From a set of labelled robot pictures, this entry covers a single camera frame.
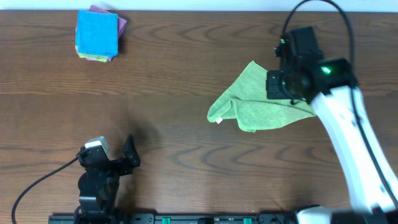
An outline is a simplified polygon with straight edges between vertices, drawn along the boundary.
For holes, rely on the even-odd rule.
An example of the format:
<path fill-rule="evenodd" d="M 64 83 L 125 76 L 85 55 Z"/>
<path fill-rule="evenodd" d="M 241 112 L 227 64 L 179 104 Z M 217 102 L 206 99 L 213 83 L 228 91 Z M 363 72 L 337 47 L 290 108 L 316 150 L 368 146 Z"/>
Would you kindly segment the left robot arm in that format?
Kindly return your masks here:
<path fill-rule="evenodd" d="M 115 209 L 120 177 L 133 173 L 141 159 L 134 138 L 129 135 L 123 156 L 108 158 L 109 146 L 103 136 L 88 140 L 76 155 L 85 173 L 78 180 L 80 206 L 74 211 L 73 223 L 121 223 L 124 215 Z"/>

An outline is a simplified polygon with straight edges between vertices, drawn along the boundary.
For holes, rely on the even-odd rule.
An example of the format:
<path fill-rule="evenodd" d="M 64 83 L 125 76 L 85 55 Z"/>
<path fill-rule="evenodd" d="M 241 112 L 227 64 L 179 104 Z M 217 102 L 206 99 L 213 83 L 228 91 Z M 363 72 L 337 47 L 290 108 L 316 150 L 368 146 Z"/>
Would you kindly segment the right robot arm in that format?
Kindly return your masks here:
<path fill-rule="evenodd" d="M 297 222 L 397 223 L 397 177 L 369 122 L 352 61 L 326 60 L 307 35 L 283 35 L 274 50 L 280 68 L 267 76 L 267 97 L 312 107 L 332 141 L 351 203 L 350 209 L 302 209 Z"/>

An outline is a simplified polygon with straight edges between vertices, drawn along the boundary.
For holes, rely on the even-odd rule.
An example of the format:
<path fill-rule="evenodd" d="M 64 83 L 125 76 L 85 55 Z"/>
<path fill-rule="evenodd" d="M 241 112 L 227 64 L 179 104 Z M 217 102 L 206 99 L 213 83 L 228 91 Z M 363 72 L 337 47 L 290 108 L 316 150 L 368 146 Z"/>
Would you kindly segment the green microfiber cloth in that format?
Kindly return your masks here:
<path fill-rule="evenodd" d="M 235 119 L 245 132 L 282 128 L 315 116 L 305 102 L 292 105 L 289 100 L 269 100 L 266 95 L 268 71 L 250 62 L 240 76 L 210 106 L 207 120 L 221 123 Z"/>

